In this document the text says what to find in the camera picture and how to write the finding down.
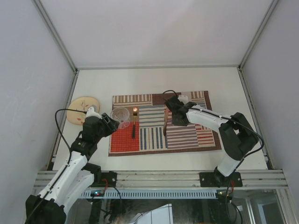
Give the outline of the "brown wooden knife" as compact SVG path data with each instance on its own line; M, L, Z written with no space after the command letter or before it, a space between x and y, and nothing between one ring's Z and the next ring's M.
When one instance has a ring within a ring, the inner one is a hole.
M163 135L166 136L166 130L167 130L167 120L169 115L169 109L166 107L164 111L164 126L163 126Z

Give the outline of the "clear glass cup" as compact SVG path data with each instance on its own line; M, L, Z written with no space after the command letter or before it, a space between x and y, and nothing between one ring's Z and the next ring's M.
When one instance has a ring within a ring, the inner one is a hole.
M116 107L111 111L111 118L119 122L118 129L124 129L130 124L129 110L125 107Z

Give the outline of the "patchwork striped placemat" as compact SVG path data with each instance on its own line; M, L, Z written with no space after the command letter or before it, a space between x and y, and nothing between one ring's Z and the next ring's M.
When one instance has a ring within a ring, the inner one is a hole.
M125 115L124 127L110 138L109 156L205 152L221 149L217 132L199 124L174 126L161 94L113 96L112 108Z

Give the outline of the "dark handled fork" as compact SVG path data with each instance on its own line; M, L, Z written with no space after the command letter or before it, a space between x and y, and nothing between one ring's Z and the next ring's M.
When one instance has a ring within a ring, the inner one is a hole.
M133 129L132 129L132 138L135 138L135 123L138 115L138 108L134 107L133 108Z

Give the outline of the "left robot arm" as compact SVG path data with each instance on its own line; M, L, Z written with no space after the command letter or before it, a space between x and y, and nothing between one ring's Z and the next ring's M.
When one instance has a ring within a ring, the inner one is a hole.
M67 214L90 186L107 186L101 167L89 163L102 138L117 131L119 122L106 113L86 115L82 131L72 143L69 157L38 195L30 195L25 203L27 224L63 224Z

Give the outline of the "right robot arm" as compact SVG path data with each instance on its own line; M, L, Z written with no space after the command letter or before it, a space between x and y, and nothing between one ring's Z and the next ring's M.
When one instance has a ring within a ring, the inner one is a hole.
M263 138L253 130L242 113L222 115L194 102L183 103L177 95L165 99L165 104L172 112L173 125L198 124L219 135L225 154L213 171L212 182L218 187L226 186L245 158L264 147Z

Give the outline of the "round wooden plate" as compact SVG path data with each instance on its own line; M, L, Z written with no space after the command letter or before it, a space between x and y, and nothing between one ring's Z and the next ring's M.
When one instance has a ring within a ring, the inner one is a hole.
M90 107L99 112L99 101L93 97L80 97L72 101L68 107L71 111L67 111L67 120L74 125L83 125L85 121L85 114L83 112L87 112Z

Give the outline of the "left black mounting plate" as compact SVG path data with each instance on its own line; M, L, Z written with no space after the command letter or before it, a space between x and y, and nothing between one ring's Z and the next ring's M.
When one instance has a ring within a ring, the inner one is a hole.
M113 171L105 171L101 173L100 184L104 186L113 186L115 187L117 183L117 173Z

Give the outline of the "black mounting plate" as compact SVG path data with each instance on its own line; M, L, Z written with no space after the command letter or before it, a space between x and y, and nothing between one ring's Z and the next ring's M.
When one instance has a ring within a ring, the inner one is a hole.
M234 184L235 187L242 187L242 178L239 172L234 172L228 177L215 172L200 172L199 180L201 187L227 187L229 183Z
M117 183L117 173L113 171L105 171L101 173L100 184L104 186L113 186L115 187Z

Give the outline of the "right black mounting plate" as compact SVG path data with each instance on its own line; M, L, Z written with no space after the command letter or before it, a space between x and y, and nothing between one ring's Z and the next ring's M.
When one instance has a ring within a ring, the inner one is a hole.
M235 187L242 187L242 178L239 172L234 172L228 177L215 172L200 172L199 180L201 187L227 187L229 183L234 184Z

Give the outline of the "aluminium front rail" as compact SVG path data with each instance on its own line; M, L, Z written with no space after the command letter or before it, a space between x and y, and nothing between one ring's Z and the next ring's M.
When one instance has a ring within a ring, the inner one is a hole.
M207 188L204 171L117 171L116 183L121 189ZM282 170L241 170L234 173L231 181L235 188L285 189L288 184Z

